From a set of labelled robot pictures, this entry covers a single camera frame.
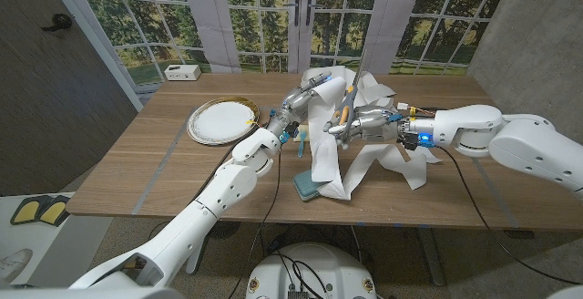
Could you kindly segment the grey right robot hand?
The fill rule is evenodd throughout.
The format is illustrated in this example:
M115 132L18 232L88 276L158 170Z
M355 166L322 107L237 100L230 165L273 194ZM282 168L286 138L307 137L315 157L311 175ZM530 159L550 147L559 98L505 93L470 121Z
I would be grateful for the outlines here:
M344 150L353 139L385 142L397 138L398 122L403 115L392 108L360 106L342 108L332 114L322 130L333 135L335 142Z

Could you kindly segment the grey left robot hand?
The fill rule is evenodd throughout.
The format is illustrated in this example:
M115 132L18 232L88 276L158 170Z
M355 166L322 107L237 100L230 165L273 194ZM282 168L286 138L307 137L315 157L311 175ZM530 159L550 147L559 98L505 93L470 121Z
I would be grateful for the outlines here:
M281 103L280 109L271 118L267 130L276 136L283 132L294 137L299 125L307 118L309 102L317 96L315 88L332 78L331 72L317 74L290 91Z

